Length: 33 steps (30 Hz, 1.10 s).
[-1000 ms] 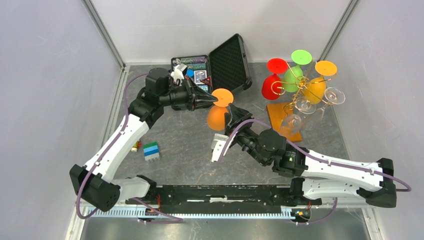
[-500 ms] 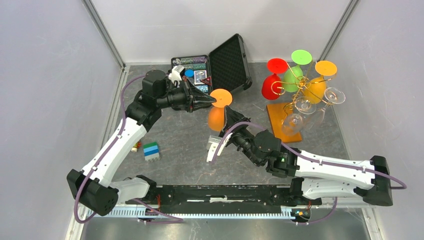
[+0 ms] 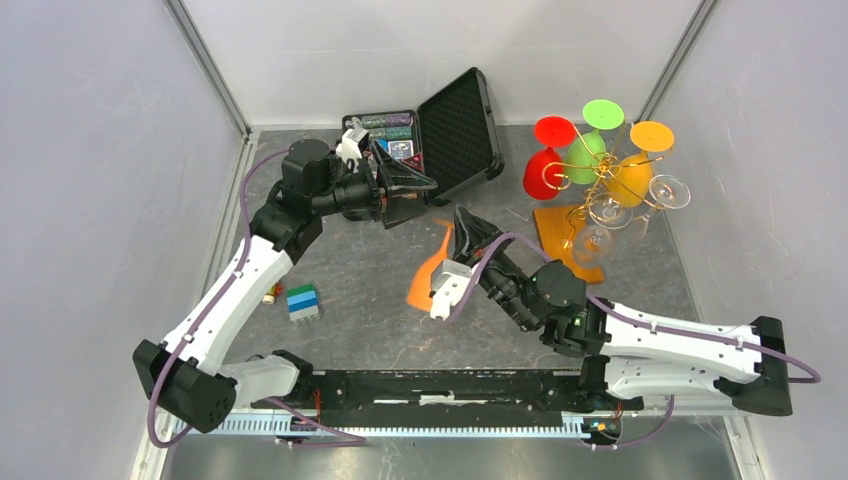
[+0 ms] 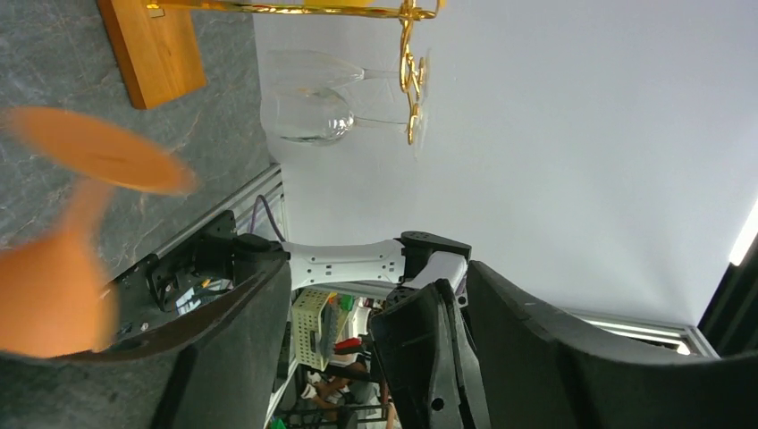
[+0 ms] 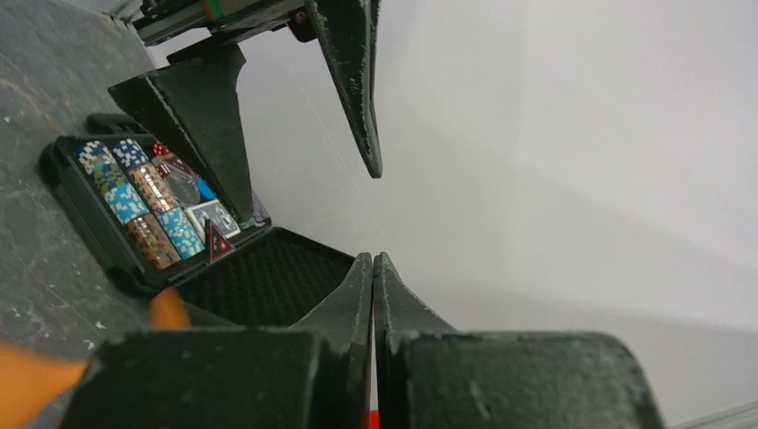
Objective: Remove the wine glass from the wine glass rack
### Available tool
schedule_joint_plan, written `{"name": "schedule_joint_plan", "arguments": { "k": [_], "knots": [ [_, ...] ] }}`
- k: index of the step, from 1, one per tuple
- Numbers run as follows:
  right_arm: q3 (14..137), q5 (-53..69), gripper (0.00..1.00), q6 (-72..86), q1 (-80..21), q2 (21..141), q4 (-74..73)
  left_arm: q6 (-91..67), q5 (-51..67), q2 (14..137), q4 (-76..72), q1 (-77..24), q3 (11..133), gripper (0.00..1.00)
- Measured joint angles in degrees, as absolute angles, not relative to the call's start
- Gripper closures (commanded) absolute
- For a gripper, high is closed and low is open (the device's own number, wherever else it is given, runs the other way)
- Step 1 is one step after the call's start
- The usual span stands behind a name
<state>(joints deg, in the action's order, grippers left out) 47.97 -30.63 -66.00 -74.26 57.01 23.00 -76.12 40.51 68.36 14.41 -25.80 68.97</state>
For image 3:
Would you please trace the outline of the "orange wine glass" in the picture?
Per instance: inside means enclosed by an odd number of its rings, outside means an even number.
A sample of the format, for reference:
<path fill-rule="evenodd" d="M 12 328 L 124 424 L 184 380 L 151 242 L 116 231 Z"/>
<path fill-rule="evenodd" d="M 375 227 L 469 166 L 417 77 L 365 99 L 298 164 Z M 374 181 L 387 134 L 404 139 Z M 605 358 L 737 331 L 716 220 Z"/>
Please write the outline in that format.
<path fill-rule="evenodd" d="M 431 275 L 441 262 L 448 258 L 454 229 L 453 223 L 447 220 L 435 219 L 434 222 L 445 228 L 441 246 L 419 266 L 406 295 L 406 303 L 409 306 L 425 312 L 429 312 L 432 306 Z"/>

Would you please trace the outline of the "red wine glass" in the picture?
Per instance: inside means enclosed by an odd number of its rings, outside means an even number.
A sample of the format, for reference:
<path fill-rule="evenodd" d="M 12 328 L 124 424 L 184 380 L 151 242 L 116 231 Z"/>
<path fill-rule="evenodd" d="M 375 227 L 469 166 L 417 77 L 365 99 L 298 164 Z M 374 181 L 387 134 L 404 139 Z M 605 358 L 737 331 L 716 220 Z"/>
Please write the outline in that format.
<path fill-rule="evenodd" d="M 531 198 L 547 201 L 565 188 L 564 164 L 558 150 L 574 141 L 576 129 L 564 117 L 547 116 L 536 122 L 533 132 L 542 149 L 527 161 L 522 186 Z"/>

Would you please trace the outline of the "green wine glass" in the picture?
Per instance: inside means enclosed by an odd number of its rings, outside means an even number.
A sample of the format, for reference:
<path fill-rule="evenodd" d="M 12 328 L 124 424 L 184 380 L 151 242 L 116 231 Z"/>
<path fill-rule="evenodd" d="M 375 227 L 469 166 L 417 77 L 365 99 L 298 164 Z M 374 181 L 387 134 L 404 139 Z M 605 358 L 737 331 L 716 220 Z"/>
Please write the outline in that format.
<path fill-rule="evenodd" d="M 567 150 L 564 173 L 573 184 L 591 185 L 598 178 L 597 167 L 607 153 L 601 133 L 620 127 L 625 115 L 617 103 L 599 98 L 584 105 L 582 116 L 592 130 L 581 134 Z"/>

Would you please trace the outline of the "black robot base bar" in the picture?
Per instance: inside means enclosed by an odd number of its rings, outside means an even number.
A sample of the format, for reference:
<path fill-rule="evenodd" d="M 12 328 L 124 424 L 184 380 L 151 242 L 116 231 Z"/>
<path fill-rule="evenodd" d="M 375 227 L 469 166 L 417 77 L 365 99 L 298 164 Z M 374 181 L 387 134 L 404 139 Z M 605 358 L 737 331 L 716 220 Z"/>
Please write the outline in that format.
<path fill-rule="evenodd" d="M 282 400 L 337 428 L 553 427 L 564 413 L 644 408 L 553 369 L 308 371 Z"/>

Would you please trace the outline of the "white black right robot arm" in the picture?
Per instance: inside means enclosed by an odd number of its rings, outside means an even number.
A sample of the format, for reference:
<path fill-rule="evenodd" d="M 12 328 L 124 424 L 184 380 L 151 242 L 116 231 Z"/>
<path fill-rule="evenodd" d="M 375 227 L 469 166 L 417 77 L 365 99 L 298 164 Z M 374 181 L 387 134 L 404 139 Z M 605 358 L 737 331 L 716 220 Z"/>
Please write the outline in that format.
<path fill-rule="evenodd" d="M 560 260 L 526 274 L 506 253 L 518 235 L 502 231 L 464 206 L 454 210 L 457 266 L 437 288 L 437 305 L 458 317 L 480 286 L 524 332 L 536 332 L 554 352 L 582 362 L 577 392 L 591 408 L 646 395 L 718 395 L 738 410 L 774 417 L 792 414 L 781 320 L 709 325 L 648 314 L 592 296 Z"/>

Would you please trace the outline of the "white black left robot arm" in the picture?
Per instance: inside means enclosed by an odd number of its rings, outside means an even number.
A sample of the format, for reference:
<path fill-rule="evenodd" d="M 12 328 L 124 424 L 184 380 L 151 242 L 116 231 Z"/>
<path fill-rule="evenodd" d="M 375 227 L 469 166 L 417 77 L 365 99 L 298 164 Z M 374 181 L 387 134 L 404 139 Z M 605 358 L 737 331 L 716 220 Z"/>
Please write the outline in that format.
<path fill-rule="evenodd" d="M 353 152 L 344 157 L 350 145 Z M 224 357 L 236 334 L 265 293 L 301 259 L 323 231 L 323 218 L 363 211 L 390 229 L 425 214 L 434 179 L 392 158 L 379 146 L 365 157 L 361 142 L 335 148 L 317 139 L 294 142 L 279 152 L 281 177 L 251 220 L 239 251 L 185 320 L 162 341 L 143 340 L 132 355 L 148 397 L 147 430 L 156 431 L 163 409 L 187 428 L 209 433 L 238 407 L 283 400 L 306 405 L 313 379 L 295 363 L 272 354 L 227 365 Z"/>

